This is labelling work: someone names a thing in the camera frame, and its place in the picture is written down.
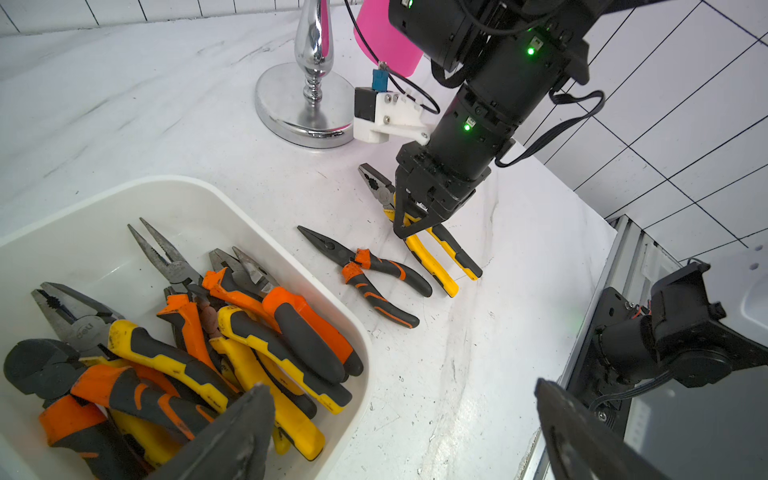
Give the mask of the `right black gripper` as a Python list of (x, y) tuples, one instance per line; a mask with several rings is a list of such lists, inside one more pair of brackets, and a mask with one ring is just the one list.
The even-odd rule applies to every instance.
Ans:
[(394, 233), (406, 239), (451, 218), (512, 146), (507, 108), (477, 95), (458, 95), (426, 145), (397, 155)]

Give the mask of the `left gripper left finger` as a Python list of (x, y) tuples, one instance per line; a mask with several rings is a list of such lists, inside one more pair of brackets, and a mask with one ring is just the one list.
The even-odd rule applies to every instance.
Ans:
[(262, 479), (276, 419), (269, 387), (257, 385), (151, 479)]

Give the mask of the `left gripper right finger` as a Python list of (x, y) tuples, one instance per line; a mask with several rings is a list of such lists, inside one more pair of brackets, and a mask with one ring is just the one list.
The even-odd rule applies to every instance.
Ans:
[(573, 395), (540, 378), (537, 411), (556, 479), (664, 479)]

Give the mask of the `black orange long-nose pliers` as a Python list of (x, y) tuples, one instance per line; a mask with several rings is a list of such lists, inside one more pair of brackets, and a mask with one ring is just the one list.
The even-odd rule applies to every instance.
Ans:
[(387, 300), (364, 271), (371, 270), (389, 275), (428, 298), (433, 289), (422, 275), (402, 263), (381, 259), (369, 249), (352, 251), (340, 242), (305, 226), (298, 225), (297, 229), (320, 253), (341, 267), (344, 282), (353, 286), (379, 315), (409, 329), (420, 325), (420, 320), (415, 315)]

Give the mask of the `white plastic storage box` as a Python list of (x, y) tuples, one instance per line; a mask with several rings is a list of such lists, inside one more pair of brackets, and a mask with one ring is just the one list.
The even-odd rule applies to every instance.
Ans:
[[(324, 380), (265, 321), (213, 297), (203, 287), (212, 269), (209, 252), (230, 253), (234, 247), (336, 327), (361, 358), (363, 373), (341, 383)], [(66, 285), (190, 353), (214, 368), (238, 393), (237, 400), (257, 385), (268, 386), (276, 419), (263, 478), (329, 477), (367, 398), (370, 343), (361, 322), (221, 191), (199, 180), (162, 176), (127, 183), (2, 240), (3, 478), (97, 479), (78, 454), (48, 445), (38, 420), (44, 401), (21, 393), (3, 373), (18, 342), (63, 342), (31, 296), (43, 282)], [(216, 419), (237, 401), (219, 413), (157, 370), (119, 357), (78, 354), (87, 366), (130, 366), (142, 382), (201, 404), (216, 412)], [(147, 470), (145, 479), (196, 439), (105, 407), (101, 411)]]

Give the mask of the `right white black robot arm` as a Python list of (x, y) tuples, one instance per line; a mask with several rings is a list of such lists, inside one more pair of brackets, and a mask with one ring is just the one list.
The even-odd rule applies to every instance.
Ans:
[(559, 377), (627, 216), (675, 259), (767, 242), (767, 5), (670, 1), (602, 17), (589, 88), (607, 102), (493, 173), (455, 218), (485, 277), (445, 319), (450, 384)]

